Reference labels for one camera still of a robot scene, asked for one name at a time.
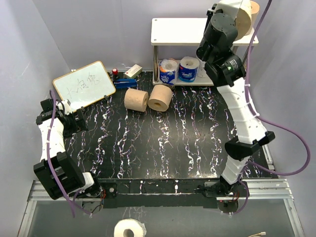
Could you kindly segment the blue Tempo roll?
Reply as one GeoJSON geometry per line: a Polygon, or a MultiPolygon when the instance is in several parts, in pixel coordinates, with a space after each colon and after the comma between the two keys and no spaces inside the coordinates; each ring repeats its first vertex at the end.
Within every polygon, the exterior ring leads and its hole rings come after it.
{"type": "Polygon", "coordinates": [[[199,60],[185,56],[180,60],[178,78],[183,82],[193,82],[197,76],[199,60]]]}

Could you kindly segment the brown roll front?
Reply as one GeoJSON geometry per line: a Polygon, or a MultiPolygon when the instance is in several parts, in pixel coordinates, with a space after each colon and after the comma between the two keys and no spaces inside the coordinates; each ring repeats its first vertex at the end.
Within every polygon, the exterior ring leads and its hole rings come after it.
{"type": "Polygon", "coordinates": [[[257,16],[259,14],[259,11],[260,11],[260,6],[257,2],[251,0],[250,1],[251,3],[251,25],[250,25],[250,28],[247,32],[247,35],[249,35],[254,27],[254,24],[256,22],[256,19],[257,19],[257,16]]]}
{"type": "Polygon", "coordinates": [[[235,41],[243,38],[251,27],[252,21],[252,7],[250,0],[243,0],[237,12],[235,19],[238,35],[235,41]]]}

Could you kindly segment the light blue roll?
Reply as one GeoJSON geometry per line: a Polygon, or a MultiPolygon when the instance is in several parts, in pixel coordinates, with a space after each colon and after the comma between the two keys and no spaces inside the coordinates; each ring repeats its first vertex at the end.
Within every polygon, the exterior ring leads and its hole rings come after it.
{"type": "Polygon", "coordinates": [[[163,59],[158,67],[159,79],[162,83],[174,85],[178,78],[178,63],[174,59],[163,59]]]}

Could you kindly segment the white patterned paper roll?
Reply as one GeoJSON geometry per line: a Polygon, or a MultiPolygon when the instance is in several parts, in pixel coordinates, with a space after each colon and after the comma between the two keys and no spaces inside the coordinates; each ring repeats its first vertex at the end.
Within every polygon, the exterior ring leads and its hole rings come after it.
{"type": "Polygon", "coordinates": [[[206,71],[204,69],[205,62],[199,60],[199,67],[197,71],[197,76],[200,78],[205,78],[207,76],[206,71]]]}

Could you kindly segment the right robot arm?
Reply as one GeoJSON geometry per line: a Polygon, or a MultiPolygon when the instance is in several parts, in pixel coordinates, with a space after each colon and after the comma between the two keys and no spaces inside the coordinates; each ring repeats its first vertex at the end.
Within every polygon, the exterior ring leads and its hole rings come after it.
{"type": "Polygon", "coordinates": [[[225,144],[228,154],[219,182],[210,189],[218,194],[233,195],[246,162],[261,146],[275,138],[250,110],[252,102],[245,89],[245,68],[231,47],[237,37],[237,28],[231,16],[221,11],[208,15],[197,57],[205,63],[206,74],[224,98],[237,128],[237,136],[225,144]]]}

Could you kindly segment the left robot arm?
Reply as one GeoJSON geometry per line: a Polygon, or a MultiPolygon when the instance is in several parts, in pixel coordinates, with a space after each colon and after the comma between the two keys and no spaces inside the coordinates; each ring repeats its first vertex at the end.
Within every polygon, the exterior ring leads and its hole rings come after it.
{"type": "Polygon", "coordinates": [[[91,172],[82,172],[65,150],[65,138],[87,131],[84,109],[73,112],[69,100],[57,100],[53,118],[53,100],[46,99],[40,104],[43,111],[37,116],[36,124],[41,131],[42,154],[40,162],[34,165],[35,175],[53,200],[63,196],[48,164],[47,155],[50,155],[52,167],[68,195],[81,190],[97,197],[102,191],[101,183],[91,172]]]}

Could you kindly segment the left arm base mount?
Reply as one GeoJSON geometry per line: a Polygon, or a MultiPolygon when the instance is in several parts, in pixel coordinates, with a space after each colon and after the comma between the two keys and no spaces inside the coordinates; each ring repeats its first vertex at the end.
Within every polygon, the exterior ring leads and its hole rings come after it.
{"type": "Polygon", "coordinates": [[[104,206],[106,199],[117,197],[118,186],[113,182],[101,182],[94,177],[94,184],[81,194],[81,198],[100,198],[101,206],[104,206]]]}

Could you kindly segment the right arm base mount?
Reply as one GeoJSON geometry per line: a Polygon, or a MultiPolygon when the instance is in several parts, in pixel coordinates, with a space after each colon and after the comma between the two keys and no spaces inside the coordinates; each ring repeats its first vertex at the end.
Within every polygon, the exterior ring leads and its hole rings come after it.
{"type": "Polygon", "coordinates": [[[198,185],[194,193],[202,194],[206,198],[228,201],[237,201],[250,196],[246,182],[236,182],[229,185],[224,181],[208,181],[198,185]]]}

